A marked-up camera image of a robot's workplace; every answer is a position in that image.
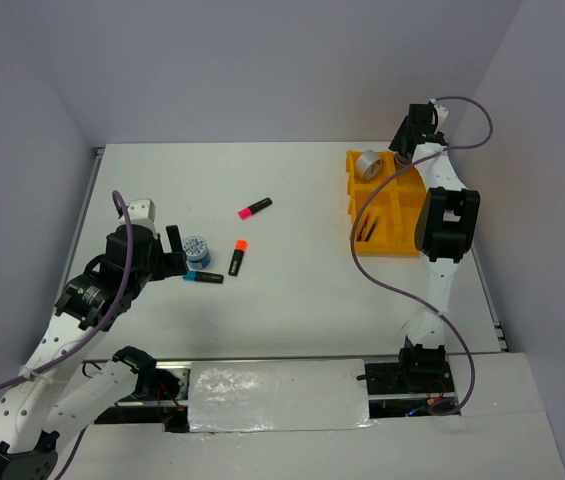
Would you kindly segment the red gel pen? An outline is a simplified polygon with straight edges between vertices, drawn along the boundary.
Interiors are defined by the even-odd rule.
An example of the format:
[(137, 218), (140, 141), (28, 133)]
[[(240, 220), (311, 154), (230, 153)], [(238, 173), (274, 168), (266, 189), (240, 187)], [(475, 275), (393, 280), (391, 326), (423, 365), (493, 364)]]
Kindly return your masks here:
[(370, 215), (366, 214), (364, 219), (362, 220), (362, 224), (357, 232), (356, 241), (357, 242), (364, 242), (368, 236), (368, 229), (369, 229), (369, 222), (370, 222)]

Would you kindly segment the blue highlighter marker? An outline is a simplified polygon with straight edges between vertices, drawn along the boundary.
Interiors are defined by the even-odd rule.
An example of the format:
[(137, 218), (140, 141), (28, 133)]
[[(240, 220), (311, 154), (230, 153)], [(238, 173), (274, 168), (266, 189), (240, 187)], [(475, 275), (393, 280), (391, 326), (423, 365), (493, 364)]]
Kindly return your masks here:
[(190, 270), (182, 276), (185, 281), (202, 282), (210, 284), (222, 284), (224, 276), (222, 274)]

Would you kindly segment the orange highlighter marker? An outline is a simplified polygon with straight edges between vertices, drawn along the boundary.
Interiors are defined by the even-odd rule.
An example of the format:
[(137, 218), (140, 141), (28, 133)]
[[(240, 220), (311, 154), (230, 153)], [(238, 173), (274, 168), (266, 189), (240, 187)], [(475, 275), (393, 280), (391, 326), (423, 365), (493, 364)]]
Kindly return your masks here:
[(231, 263), (228, 270), (228, 275), (236, 277), (241, 268), (244, 255), (248, 247), (248, 242), (244, 239), (238, 239), (235, 244), (233, 255), (231, 258)]

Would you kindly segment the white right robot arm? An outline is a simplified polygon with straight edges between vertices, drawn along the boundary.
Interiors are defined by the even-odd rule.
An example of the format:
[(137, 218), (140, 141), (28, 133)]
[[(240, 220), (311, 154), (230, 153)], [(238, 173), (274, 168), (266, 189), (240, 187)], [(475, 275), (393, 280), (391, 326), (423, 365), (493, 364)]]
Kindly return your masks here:
[(396, 369), (408, 391), (440, 386), (446, 368), (445, 322), (451, 287), (469, 251), (480, 195), (457, 176), (440, 127), (448, 110), (437, 101), (411, 104), (389, 149), (401, 167), (415, 164), (426, 197), (415, 226), (414, 244), (428, 269), (425, 305), (411, 321)]

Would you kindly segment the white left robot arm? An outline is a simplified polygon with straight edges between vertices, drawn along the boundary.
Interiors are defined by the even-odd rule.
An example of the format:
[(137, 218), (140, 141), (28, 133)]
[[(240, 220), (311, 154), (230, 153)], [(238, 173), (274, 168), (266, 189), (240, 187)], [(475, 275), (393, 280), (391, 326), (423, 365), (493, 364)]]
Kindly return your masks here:
[(181, 381), (145, 351), (125, 346), (82, 387), (65, 390), (89, 351), (151, 281), (187, 273), (179, 229), (119, 226), (104, 253), (64, 287), (55, 313), (19, 375), (0, 384), (0, 479), (47, 479), (60, 452), (78, 442), (105, 410), (126, 397), (176, 395)]

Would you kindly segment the left table aluminium rail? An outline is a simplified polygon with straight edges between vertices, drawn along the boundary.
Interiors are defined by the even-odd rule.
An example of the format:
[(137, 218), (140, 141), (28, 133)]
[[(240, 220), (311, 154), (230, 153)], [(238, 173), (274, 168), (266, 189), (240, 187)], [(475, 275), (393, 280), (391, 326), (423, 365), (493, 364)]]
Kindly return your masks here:
[(72, 238), (71, 238), (71, 244), (70, 244), (70, 248), (69, 248), (69, 252), (68, 252), (68, 257), (67, 257), (67, 260), (66, 260), (65, 265), (64, 265), (61, 281), (60, 281), (59, 288), (58, 288), (58, 291), (57, 291), (58, 295), (61, 294), (66, 282), (70, 278), (72, 264), (73, 264), (73, 261), (74, 261), (76, 249), (77, 249), (77, 246), (78, 246), (78, 243), (79, 243), (81, 231), (82, 231), (82, 228), (83, 228), (83, 225), (84, 225), (86, 213), (88, 211), (88, 206), (89, 206), (89, 203), (90, 203), (90, 200), (91, 200), (93, 189), (94, 189), (94, 186), (95, 186), (95, 183), (96, 183), (96, 180), (97, 180), (97, 176), (98, 176), (98, 172), (99, 172), (99, 169), (100, 169), (104, 150), (105, 150), (104, 146), (95, 147), (93, 149), (93, 165), (91, 167), (87, 186), (86, 186), (86, 190), (85, 190), (84, 196), (83, 196), (81, 204), (80, 204), (80, 210), (79, 210), (79, 214), (78, 214), (78, 218), (77, 218), (76, 227), (73, 231), (73, 235), (72, 235)]

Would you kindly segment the yellow compartment tray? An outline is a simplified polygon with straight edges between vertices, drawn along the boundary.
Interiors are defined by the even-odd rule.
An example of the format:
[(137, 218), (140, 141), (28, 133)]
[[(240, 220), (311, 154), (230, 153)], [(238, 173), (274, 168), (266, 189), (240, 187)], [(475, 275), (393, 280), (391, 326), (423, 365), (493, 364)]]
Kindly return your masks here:
[[(350, 150), (346, 155), (348, 214), (355, 220), (360, 207), (371, 193), (389, 176), (396, 172), (394, 154), (390, 151), (378, 152), (384, 163), (381, 171), (370, 181), (358, 179), (354, 162), (361, 151)], [(426, 197), (426, 188), (419, 173), (409, 170), (400, 174), (384, 187), (362, 214), (358, 230), (366, 214), (370, 215), (369, 226), (377, 215), (382, 219), (370, 242), (357, 242), (356, 251), (360, 255), (416, 256), (415, 226)]]

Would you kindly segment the pink highlighter marker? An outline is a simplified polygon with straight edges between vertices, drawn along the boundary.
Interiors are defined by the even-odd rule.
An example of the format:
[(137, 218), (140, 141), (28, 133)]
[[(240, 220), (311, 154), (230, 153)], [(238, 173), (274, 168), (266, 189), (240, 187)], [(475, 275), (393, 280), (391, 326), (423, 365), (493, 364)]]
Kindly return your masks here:
[(271, 198), (266, 197), (264, 199), (261, 199), (243, 209), (241, 209), (238, 212), (238, 217), (241, 220), (246, 220), (250, 217), (252, 217), (254, 214), (262, 211), (263, 209), (266, 209), (268, 207), (270, 207), (273, 204), (273, 201)]

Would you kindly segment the right table aluminium rail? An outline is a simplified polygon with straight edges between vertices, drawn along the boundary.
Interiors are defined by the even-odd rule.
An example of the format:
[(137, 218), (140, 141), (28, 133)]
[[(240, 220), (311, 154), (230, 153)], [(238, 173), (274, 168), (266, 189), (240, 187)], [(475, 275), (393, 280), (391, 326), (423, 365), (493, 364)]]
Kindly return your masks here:
[(470, 249), (453, 275), (445, 315), (475, 354), (501, 352), (505, 344), (479, 259)]

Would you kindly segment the blue paint jar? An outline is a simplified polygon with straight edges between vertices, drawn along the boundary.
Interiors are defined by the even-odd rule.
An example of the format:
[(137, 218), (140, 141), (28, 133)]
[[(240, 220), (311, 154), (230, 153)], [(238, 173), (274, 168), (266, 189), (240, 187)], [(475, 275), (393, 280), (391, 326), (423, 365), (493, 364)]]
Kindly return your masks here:
[(394, 160), (395, 160), (395, 162), (396, 162), (401, 168), (404, 168), (404, 167), (406, 167), (406, 166), (408, 166), (408, 165), (411, 165), (412, 162), (413, 162), (411, 156), (409, 156), (409, 155), (402, 155), (402, 154), (399, 153), (399, 152), (396, 152), (396, 153), (394, 154)]
[(208, 243), (201, 236), (189, 236), (182, 242), (188, 264), (193, 269), (204, 269), (211, 263)]

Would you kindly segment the table aluminium rail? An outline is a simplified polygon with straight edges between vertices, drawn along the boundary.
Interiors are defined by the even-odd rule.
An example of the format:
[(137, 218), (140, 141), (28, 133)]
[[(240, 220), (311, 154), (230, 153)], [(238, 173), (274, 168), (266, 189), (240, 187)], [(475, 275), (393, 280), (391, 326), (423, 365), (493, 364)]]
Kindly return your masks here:
[(82, 231), (82, 228), (83, 228), (83, 225), (84, 225), (86, 213), (88, 211), (88, 206), (89, 206), (89, 203), (90, 203), (90, 200), (91, 200), (93, 189), (94, 189), (94, 186), (95, 186), (95, 183), (96, 183), (96, 180), (97, 180), (97, 176), (98, 176), (98, 172), (99, 172), (99, 169), (100, 169), (104, 150), (105, 150), (104, 146), (95, 147), (93, 149), (93, 165), (91, 167), (87, 186), (86, 186), (86, 190), (85, 190), (84, 196), (83, 196), (81, 204), (80, 204), (80, 210), (79, 210), (79, 214), (78, 214), (78, 218), (77, 218), (76, 227), (73, 231), (73, 235), (72, 235), (72, 238), (71, 238), (71, 244), (70, 244), (70, 248), (69, 248), (69, 252), (68, 252), (68, 257), (67, 257), (67, 260), (66, 260), (65, 265), (64, 265), (61, 281), (60, 281), (59, 288), (58, 288), (58, 291), (57, 291), (58, 295), (61, 294), (66, 282), (70, 278), (72, 264), (73, 264), (73, 261), (74, 261), (76, 249), (77, 249), (77, 246), (78, 246), (78, 243), (79, 243), (81, 231)]
[(505, 344), (479, 259), (470, 249), (453, 275), (445, 315), (475, 354), (501, 352)]

